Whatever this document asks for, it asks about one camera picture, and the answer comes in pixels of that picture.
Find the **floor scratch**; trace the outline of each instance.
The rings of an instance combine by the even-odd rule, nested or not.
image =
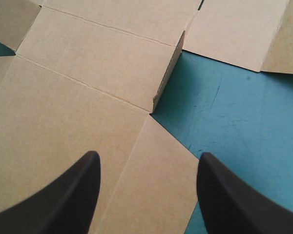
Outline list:
[[[211,103],[211,106],[210,106],[210,110],[213,108],[213,105],[215,103],[215,100],[217,98],[217,95],[218,95],[218,92],[219,92],[219,89],[220,89],[220,86],[221,86],[221,81],[222,81],[223,77],[220,78],[220,81],[219,81],[219,85],[218,85],[218,88],[217,88],[217,91],[216,91],[216,94],[215,94],[215,97],[213,99],[213,102]]]

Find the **textured rubber surface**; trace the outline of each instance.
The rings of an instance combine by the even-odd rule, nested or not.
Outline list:
[[[0,234],[86,234],[100,180],[100,157],[88,152],[44,189],[1,212]]]
[[[293,234],[293,213],[251,188],[212,154],[199,161],[197,192],[209,234]]]

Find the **crease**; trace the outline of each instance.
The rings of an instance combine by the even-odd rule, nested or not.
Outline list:
[[[24,34],[23,38],[21,39],[21,42],[18,45],[17,49],[14,50],[15,54],[17,53],[18,49],[20,48],[21,44],[23,43],[23,41],[24,41],[25,37],[27,36],[28,32],[31,30],[31,27],[32,27],[33,23],[36,21],[36,18],[40,14],[40,12],[41,12],[41,8],[39,9],[39,12],[36,14],[36,17],[34,18],[34,20],[31,22],[30,26],[28,27],[28,29],[27,29],[26,33]]]
[[[117,189],[118,189],[118,187],[119,187],[120,180],[122,179],[123,174],[124,174],[124,171],[125,171],[125,169],[128,167],[128,163],[129,163],[129,161],[130,161],[131,158],[132,158],[133,150],[136,148],[136,146],[137,146],[137,144],[138,144],[138,141],[139,141],[139,139],[140,139],[140,137],[141,137],[141,134],[142,134],[142,132],[143,132],[143,130],[144,130],[146,124],[147,124],[147,121],[148,121],[147,118],[148,118],[148,117],[149,117],[149,116],[147,115],[146,118],[145,118],[145,121],[143,122],[143,125],[142,125],[142,127],[141,127],[141,129],[140,129],[140,132],[138,133],[137,138],[136,138],[136,141],[135,141],[135,143],[133,144],[133,146],[132,146],[132,148],[131,148],[131,151],[130,151],[129,156],[128,156],[127,160],[126,160],[126,163],[125,163],[125,165],[124,165],[124,167],[123,167],[123,170],[122,170],[122,172],[120,173],[120,175],[119,175],[119,177],[118,177],[118,180],[117,180],[117,183],[116,183],[116,185],[115,185],[115,188],[114,188],[114,190],[113,190],[113,192],[112,192],[112,195],[111,195],[111,197],[110,197],[110,199],[109,199],[109,201],[108,201],[108,203],[107,203],[107,205],[106,205],[106,208],[105,208],[105,210],[104,210],[104,212],[103,212],[103,214],[102,214],[102,216],[101,216],[101,219],[100,219],[100,221],[99,221],[99,223],[98,223],[97,229],[96,229],[96,231],[95,231],[94,234],[97,234],[97,233],[98,233],[98,231],[99,231],[99,229],[100,229],[99,227],[100,227],[101,223],[103,222],[103,220],[104,220],[104,218],[105,218],[105,215],[106,215],[106,213],[107,213],[107,211],[108,211],[108,208],[109,208],[109,206],[110,206],[112,200],[114,199],[114,196],[115,196],[115,194],[116,194],[116,191],[117,191]]]
[[[50,72],[52,72],[52,73],[54,73],[54,74],[57,74],[57,75],[59,75],[59,76],[61,76],[61,77],[64,77],[64,78],[66,78],[67,80],[69,80],[69,81],[71,81],[71,82],[73,82],[73,83],[75,83],[75,84],[77,84],[77,85],[84,86],[84,87],[90,88],[90,89],[92,89],[92,90],[99,91],[100,93],[102,93],[102,94],[104,94],[104,95],[107,95],[107,96],[109,96],[109,97],[111,97],[111,98],[113,98],[113,99],[116,99],[116,100],[118,100],[118,101],[120,101],[120,102],[122,102],[122,103],[125,103],[125,104],[127,104],[127,105],[129,105],[129,106],[133,106],[133,107],[135,107],[135,108],[139,108],[139,109],[141,109],[142,111],[149,113],[148,110],[146,110],[146,109],[144,109],[144,108],[142,108],[142,107],[140,107],[140,106],[138,106],[138,105],[136,105],[136,104],[133,104],[133,103],[131,103],[130,101],[127,101],[127,100],[125,100],[125,99],[123,99],[123,98],[121,98],[121,97],[119,97],[119,96],[116,96],[116,95],[114,95],[114,94],[112,94],[112,93],[109,93],[109,92],[107,92],[107,91],[105,91],[105,90],[103,90],[103,89],[100,89],[100,88],[98,88],[98,87],[94,87],[94,86],[88,85],[87,83],[85,83],[85,82],[83,82],[83,81],[80,81],[80,80],[78,80],[78,79],[76,79],[76,78],[73,78],[73,77],[70,77],[70,76],[68,76],[68,75],[64,75],[64,74],[62,74],[62,73],[60,73],[60,72],[54,71],[54,70],[52,70],[52,69],[49,69],[49,68],[43,66],[42,64],[39,64],[39,63],[37,63],[37,62],[35,62],[35,61],[32,61],[32,60],[30,60],[30,59],[28,59],[28,58],[26,58],[26,57],[23,57],[22,55],[17,54],[16,56],[17,56],[18,58],[21,58],[21,59],[23,59],[23,60],[25,60],[25,61],[28,61],[28,62],[34,64],[34,65],[36,65],[36,66],[38,66],[38,67],[40,67],[40,68],[43,68],[43,69],[45,69],[45,70],[47,70],[47,71],[50,71]]]
[[[146,37],[146,36],[141,36],[139,34],[136,34],[136,33],[133,33],[133,32],[124,30],[124,29],[120,29],[120,28],[116,28],[116,27],[113,27],[113,26],[109,26],[109,25],[105,25],[105,24],[102,24],[102,23],[98,23],[96,21],[93,21],[93,20],[90,20],[90,19],[86,19],[84,17],[76,16],[74,14],[71,14],[71,13],[68,13],[68,12],[65,12],[65,11],[62,11],[62,10],[58,10],[58,9],[55,9],[55,8],[52,8],[52,7],[49,7],[49,6],[45,6],[44,5],[43,8],[46,8],[46,9],[49,9],[51,11],[59,12],[61,14],[64,14],[64,15],[67,15],[67,16],[70,16],[70,17],[79,19],[79,20],[81,20],[81,21],[83,21],[85,23],[91,24],[91,25],[94,25],[94,24],[95,25],[99,25],[101,27],[108,28],[110,30],[113,30],[113,31],[116,31],[116,32],[119,32],[119,33],[123,33],[125,35],[129,35],[129,36],[132,36],[132,37],[136,37],[136,38],[139,38],[139,39],[142,39],[142,40],[146,40],[146,41],[153,42],[153,43],[157,43],[157,44],[162,44],[162,45],[169,46],[169,47],[175,47],[174,45],[171,45],[171,44],[162,42],[162,41],[157,40],[157,39],[149,38],[149,37]]]
[[[287,12],[287,9],[288,9],[288,6],[289,6],[289,4],[290,4],[290,1],[291,1],[291,0],[288,0],[288,2],[287,2],[287,5],[286,5],[286,7],[285,7],[285,9],[284,9],[284,12],[283,12],[283,15],[282,15],[282,17],[281,17],[281,19],[280,19],[280,21],[279,21],[278,27],[277,27],[276,31],[274,32],[273,38],[272,38],[272,40],[271,40],[271,42],[270,42],[270,45],[269,45],[269,47],[268,47],[268,49],[267,49],[267,52],[266,52],[265,56],[263,57],[263,60],[262,60],[261,64],[259,65],[258,71],[262,71],[262,69],[263,69],[263,67],[264,67],[264,63],[265,63],[265,61],[266,61],[267,55],[268,55],[269,51],[271,50],[271,48],[272,48],[272,46],[273,46],[273,44],[274,44],[275,38],[277,37],[278,32],[279,32],[279,30],[280,30],[280,28],[281,28],[281,26],[282,26],[283,19],[284,19],[285,13]]]
[[[4,77],[2,78],[2,80],[1,80],[1,83],[0,83],[0,89],[1,89],[1,87],[2,87],[2,84],[5,82],[5,80],[6,80],[6,76],[7,76],[7,74],[9,73],[9,71],[10,71],[10,67],[11,67],[11,65],[12,65],[12,63],[13,63],[13,60],[15,59],[15,55],[13,56],[13,59],[11,60],[11,62],[10,62],[10,64],[9,64],[9,66],[8,66],[8,69],[6,70],[6,72],[5,72],[5,74],[4,74]]]

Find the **flattened cardboard box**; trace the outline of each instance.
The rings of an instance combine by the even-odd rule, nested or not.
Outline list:
[[[253,71],[293,73],[293,0],[207,0],[185,50]]]
[[[1,76],[0,211],[97,150],[102,186],[90,233],[180,233],[197,199],[197,159],[149,113],[181,52],[183,30],[169,45],[84,18],[42,7]],[[108,221],[130,213],[140,218]]]

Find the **cardboard slot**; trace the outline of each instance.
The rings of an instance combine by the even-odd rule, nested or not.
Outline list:
[[[202,0],[202,1],[201,1],[201,3],[200,3],[200,5],[199,5],[199,8],[198,8],[198,10],[201,10],[201,8],[202,8],[202,6],[203,6],[203,3],[204,3],[204,1],[205,1],[205,0]]]

